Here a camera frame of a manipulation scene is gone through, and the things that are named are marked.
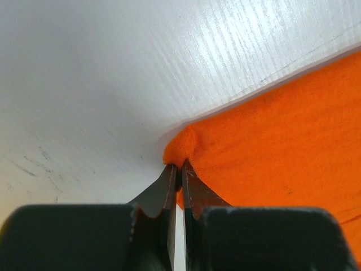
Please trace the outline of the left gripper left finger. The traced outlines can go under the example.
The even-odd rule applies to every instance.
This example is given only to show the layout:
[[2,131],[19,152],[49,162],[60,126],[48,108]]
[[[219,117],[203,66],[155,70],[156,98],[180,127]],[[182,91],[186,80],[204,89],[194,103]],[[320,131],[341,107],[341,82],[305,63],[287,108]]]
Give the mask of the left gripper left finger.
[[158,179],[128,202],[134,207],[126,270],[173,270],[177,167],[167,165]]

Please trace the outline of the orange t shirt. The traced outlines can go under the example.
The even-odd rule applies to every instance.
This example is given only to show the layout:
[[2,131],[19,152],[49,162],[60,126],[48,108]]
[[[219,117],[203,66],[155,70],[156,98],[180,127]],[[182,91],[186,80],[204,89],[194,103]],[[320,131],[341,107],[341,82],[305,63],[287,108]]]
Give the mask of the orange t shirt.
[[313,206],[360,259],[360,53],[185,127],[163,161],[233,206]]

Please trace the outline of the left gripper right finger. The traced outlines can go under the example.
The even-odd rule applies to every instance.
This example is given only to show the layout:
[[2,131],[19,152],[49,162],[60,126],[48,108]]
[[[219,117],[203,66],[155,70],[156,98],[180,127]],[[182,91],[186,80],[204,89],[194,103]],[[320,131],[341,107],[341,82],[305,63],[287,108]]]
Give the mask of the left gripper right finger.
[[230,204],[200,179],[189,160],[182,166],[181,178],[186,270],[209,270],[208,244],[201,216],[208,207],[228,207]]

